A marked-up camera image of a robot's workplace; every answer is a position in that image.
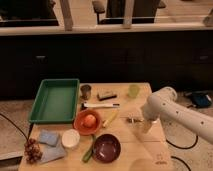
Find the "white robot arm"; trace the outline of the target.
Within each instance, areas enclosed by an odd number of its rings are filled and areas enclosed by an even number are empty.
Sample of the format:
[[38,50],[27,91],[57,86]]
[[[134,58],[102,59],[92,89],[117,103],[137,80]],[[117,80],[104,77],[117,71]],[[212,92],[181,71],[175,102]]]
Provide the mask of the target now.
[[146,121],[156,121],[167,115],[187,129],[213,144],[213,117],[191,110],[176,103],[177,92],[172,87],[164,87],[151,93],[141,107]]

